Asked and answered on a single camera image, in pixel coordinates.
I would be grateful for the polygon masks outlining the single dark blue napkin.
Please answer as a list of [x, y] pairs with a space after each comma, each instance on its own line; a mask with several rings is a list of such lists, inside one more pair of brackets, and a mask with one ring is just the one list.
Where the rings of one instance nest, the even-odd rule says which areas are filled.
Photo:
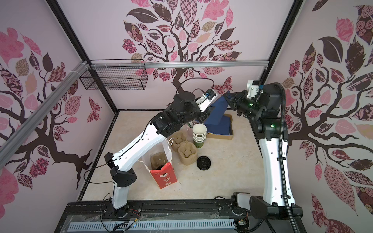
[[221, 96], [212, 104], [211, 107], [214, 107], [214, 109], [210, 113], [208, 119], [205, 121], [205, 124], [218, 125], [227, 108], [229, 107], [228, 102], [224, 96]]

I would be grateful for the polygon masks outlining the red and white paper bag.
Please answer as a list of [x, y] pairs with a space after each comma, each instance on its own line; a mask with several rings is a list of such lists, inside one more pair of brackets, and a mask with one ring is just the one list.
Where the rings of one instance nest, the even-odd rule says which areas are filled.
[[160, 189], [177, 182], [172, 165], [172, 151], [167, 139], [155, 144], [140, 158], [140, 161]]

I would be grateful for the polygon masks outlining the single pulp cup carrier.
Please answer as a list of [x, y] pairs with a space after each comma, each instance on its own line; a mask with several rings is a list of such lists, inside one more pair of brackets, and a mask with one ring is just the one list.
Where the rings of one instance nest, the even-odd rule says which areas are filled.
[[151, 156], [152, 170], [160, 170], [168, 163], [168, 158], [164, 152], [158, 152]]

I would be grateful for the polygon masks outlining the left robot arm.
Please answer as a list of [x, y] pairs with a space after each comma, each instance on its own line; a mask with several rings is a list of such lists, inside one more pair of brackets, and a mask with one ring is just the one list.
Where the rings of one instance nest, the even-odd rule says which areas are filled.
[[168, 137], [196, 119], [204, 122], [214, 109], [210, 105], [216, 98], [217, 93], [212, 89], [199, 99], [188, 91], [175, 94], [171, 105], [151, 118], [138, 137], [119, 152], [104, 156], [114, 181], [111, 203], [115, 210], [127, 205], [129, 186], [137, 179], [132, 169], [135, 162], [158, 143], [162, 143], [164, 150], [170, 150]]

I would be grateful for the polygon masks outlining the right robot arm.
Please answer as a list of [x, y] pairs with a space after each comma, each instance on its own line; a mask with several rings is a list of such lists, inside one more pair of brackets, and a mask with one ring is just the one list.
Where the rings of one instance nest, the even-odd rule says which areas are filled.
[[259, 85], [242, 92], [225, 93], [238, 116], [249, 120], [263, 158], [265, 182], [262, 196], [238, 194], [237, 204], [256, 219], [297, 220], [303, 210], [291, 191], [285, 123], [286, 92], [280, 83]]

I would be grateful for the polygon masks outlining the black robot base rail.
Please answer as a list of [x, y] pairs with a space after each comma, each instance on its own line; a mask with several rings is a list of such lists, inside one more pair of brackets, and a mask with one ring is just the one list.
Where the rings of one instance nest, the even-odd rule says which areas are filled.
[[203, 199], [203, 200], [136, 200], [116, 210], [111, 201], [81, 201], [68, 203], [57, 230], [61, 230], [68, 216], [94, 216], [103, 215], [103, 219], [119, 220], [131, 219], [139, 216], [213, 213], [218, 216], [239, 218], [240, 216], [253, 216], [256, 219], [288, 219], [286, 209], [276, 204], [270, 205], [262, 197], [253, 196], [252, 207], [240, 207], [238, 197], [231, 199]]

